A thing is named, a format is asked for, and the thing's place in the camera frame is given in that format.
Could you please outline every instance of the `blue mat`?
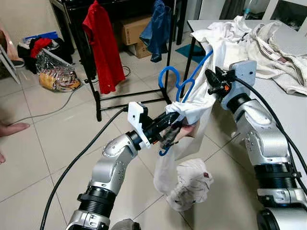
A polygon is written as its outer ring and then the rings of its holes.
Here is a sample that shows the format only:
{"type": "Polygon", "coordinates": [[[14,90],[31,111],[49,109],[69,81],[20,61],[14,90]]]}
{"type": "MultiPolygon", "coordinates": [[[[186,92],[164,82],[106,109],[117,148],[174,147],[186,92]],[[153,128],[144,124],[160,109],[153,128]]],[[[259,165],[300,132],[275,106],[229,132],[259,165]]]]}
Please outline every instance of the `blue mat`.
{"type": "MultiPolygon", "coordinates": [[[[189,57],[190,47],[191,47],[191,45],[186,45],[186,46],[183,46],[179,49],[176,49],[176,51],[178,53],[182,54],[185,57],[189,57]]],[[[200,48],[197,45],[194,46],[194,52],[201,52],[201,51],[202,51],[202,48],[200,48]]],[[[197,63],[200,63],[201,60],[203,60],[204,57],[205,56],[193,56],[192,60],[197,62],[197,63]]]]}

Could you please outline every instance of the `human foot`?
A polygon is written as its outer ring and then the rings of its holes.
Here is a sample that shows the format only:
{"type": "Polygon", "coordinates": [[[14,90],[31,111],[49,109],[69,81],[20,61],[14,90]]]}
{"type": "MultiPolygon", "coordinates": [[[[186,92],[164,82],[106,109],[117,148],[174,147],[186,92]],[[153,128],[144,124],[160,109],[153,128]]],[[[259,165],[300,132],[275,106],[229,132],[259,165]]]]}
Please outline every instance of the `human foot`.
{"type": "Polygon", "coordinates": [[[18,133],[29,127],[30,125],[27,123],[17,123],[10,126],[6,126],[0,123],[0,137],[9,136],[11,134],[18,133]]]}
{"type": "Polygon", "coordinates": [[[0,153],[0,164],[5,163],[4,156],[0,153]]]}

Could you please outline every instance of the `red clothing pile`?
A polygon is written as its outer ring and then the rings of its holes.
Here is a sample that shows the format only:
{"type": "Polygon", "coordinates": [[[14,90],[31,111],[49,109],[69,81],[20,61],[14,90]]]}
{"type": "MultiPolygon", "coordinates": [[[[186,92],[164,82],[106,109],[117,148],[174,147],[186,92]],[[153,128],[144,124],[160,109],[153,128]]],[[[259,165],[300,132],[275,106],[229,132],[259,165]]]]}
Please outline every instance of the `red clothing pile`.
{"type": "Polygon", "coordinates": [[[45,47],[50,45],[52,42],[49,38],[40,38],[34,43],[34,47],[31,50],[31,58],[36,58],[37,54],[45,47]]]}
{"type": "Polygon", "coordinates": [[[97,0],[88,10],[83,29],[94,51],[100,92],[114,92],[115,86],[125,79],[125,75],[109,16],[97,0]]]}

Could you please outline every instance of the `crumpled white garment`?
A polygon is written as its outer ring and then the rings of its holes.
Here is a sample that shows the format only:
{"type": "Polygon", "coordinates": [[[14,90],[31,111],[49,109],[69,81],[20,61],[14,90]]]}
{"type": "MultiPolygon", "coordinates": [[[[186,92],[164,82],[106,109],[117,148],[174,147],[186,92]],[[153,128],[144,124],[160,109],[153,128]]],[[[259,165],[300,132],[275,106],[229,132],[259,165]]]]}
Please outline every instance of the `crumpled white garment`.
{"type": "Polygon", "coordinates": [[[242,16],[237,16],[233,22],[212,23],[208,29],[197,30],[191,35],[199,42],[207,42],[213,49],[213,60],[210,69],[218,66],[228,70],[230,64],[248,59],[245,44],[238,42],[251,32],[242,16]]]}
{"type": "Polygon", "coordinates": [[[167,105],[165,108],[166,113],[178,112],[180,114],[178,120],[182,120],[184,117],[186,117],[188,124],[190,125],[200,121],[200,125],[194,138],[184,137],[178,144],[171,147],[176,153],[176,160],[196,153],[200,150],[211,109],[216,100],[215,95],[208,94],[209,84],[205,75],[205,70],[211,61],[212,58],[209,58],[204,63],[198,77],[195,79],[195,85],[186,102],[173,102],[172,104],[167,105]]]}
{"type": "Polygon", "coordinates": [[[190,209],[195,203],[204,202],[210,185],[213,183],[202,159],[192,159],[177,166],[178,183],[166,197],[169,205],[176,211],[190,209]]]}
{"type": "MultiPolygon", "coordinates": [[[[214,95],[208,94],[209,85],[205,76],[206,65],[208,65],[210,62],[210,58],[205,62],[198,77],[195,79],[195,85],[186,102],[173,102],[171,105],[168,105],[165,108],[167,113],[174,111],[179,112],[180,117],[178,119],[182,120],[184,117],[186,117],[189,124],[194,124],[195,122],[200,121],[200,125],[194,138],[182,138],[179,143],[171,146],[165,156],[158,157],[154,171],[153,183],[159,192],[169,196],[169,204],[173,204],[175,200],[178,199],[177,194],[184,194],[185,190],[184,186],[176,186],[178,181],[175,160],[181,159],[200,150],[211,109],[216,100],[214,95]]],[[[193,165],[195,170],[203,168],[203,163],[195,163],[191,165],[193,165]]],[[[207,191],[203,190],[201,192],[204,199],[197,199],[199,202],[205,200],[205,192],[207,191]]],[[[180,206],[182,206],[181,208],[186,209],[193,203],[193,201],[195,201],[195,196],[183,196],[181,200],[182,205],[180,206]]],[[[178,205],[171,205],[171,207],[175,210],[180,209],[178,205]]]]}
{"type": "Polygon", "coordinates": [[[307,55],[294,56],[283,52],[274,41],[280,22],[259,24],[246,37],[248,58],[257,61],[256,77],[273,79],[286,93],[307,95],[307,55]]]}

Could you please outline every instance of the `black cable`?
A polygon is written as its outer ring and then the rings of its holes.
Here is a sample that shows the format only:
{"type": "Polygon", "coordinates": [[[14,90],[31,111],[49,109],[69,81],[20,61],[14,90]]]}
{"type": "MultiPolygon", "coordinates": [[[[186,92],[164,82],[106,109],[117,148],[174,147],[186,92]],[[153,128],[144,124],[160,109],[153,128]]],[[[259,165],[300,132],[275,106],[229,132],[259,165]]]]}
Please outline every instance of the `black cable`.
{"type": "Polygon", "coordinates": [[[86,151],[94,144],[94,142],[98,139],[98,137],[104,132],[104,130],[111,124],[111,122],[119,115],[121,114],[123,111],[125,110],[125,108],[119,110],[116,114],[113,115],[113,117],[111,117],[111,119],[102,127],[102,129],[96,134],[96,136],[91,140],[91,142],[79,153],[78,156],[75,157],[75,159],[72,160],[72,162],[67,166],[67,168],[65,169],[65,171],[62,173],[61,177],[58,179],[57,183],[55,184],[54,188],[52,189],[52,192],[49,196],[49,199],[47,201],[46,204],[46,208],[44,211],[44,215],[42,218],[42,222],[40,224],[40,230],[44,230],[45,228],[45,223],[46,223],[46,219],[47,219],[47,215],[48,215],[48,211],[51,205],[51,201],[52,198],[54,196],[54,194],[56,193],[60,183],[62,182],[62,180],[64,179],[64,177],[66,176],[66,174],[68,173],[68,171],[72,168],[72,166],[75,164],[75,162],[83,155],[86,153],[86,151]]]}
{"type": "MultiPolygon", "coordinates": [[[[302,154],[300,153],[300,151],[298,150],[298,148],[296,147],[296,145],[294,144],[294,142],[291,140],[291,138],[288,136],[288,134],[285,132],[280,120],[278,119],[276,113],[273,111],[273,109],[270,107],[270,105],[267,103],[267,101],[261,96],[261,94],[255,90],[251,85],[247,84],[245,81],[241,80],[240,78],[235,77],[235,81],[241,83],[242,85],[244,85],[245,87],[247,87],[249,90],[251,90],[260,100],[261,102],[265,105],[265,107],[269,110],[269,112],[271,113],[272,117],[274,118],[277,128],[281,131],[281,133],[285,136],[285,138],[287,139],[288,142],[288,150],[289,150],[289,155],[290,155],[290,162],[292,164],[293,170],[294,172],[297,174],[297,169],[295,166],[295,162],[294,162],[294,158],[291,152],[291,147],[289,146],[289,144],[292,146],[292,148],[294,149],[294,151],[296,152],[302,166],[303,169],[307,175],[307,165],[302,157],[302,154]]],[[[302,180],[297,177],[297,182],[299,183],[299,185],[302,187],[302,189],[304,190],[305,194],[307,195],[307,188],[305,187],[305,185],[303,184],[302,180]]]]}
{"type": "Polygon", "coordinates": [[[10,126],[10,125],[13,125],[13,124],[15,124],[15,123],[21,122],[21,121],[23,121],[23,120],[25,120],[25,119],[28,119],[28,118],[46,116],[46,115],[54,114],[54,113],[60,111],[61,109],[63,109],[63,108],[68,104],[68,102],[71,100],[72,95],[73,95],[76,91],[78,91],[82,86],[83,86],[83,85],[81,85],[78,89],[75,89],[75,90],[69,95],[67,101],[65,102],[65,104],[64,104],[61,108],[59,108],[59,109],[57,109],[57,110],[55,110],[55,111],[53,111],[53,112],[46,113],[46,114],[40,114],[40,115],[35,115],[35,116],[24,117],[24,118],[22,118],[22,119],[19,119],[18,121],[15,121],[15,122],[9,124],[9,126],[10,126]]]}
{"type": "Polygon", "coordinates": [[[125,77],[129,76],[131,74],[131,70],[128,66],[123,66],[123,70],[128,71],[128,73],[124,73],[125,77]]]}

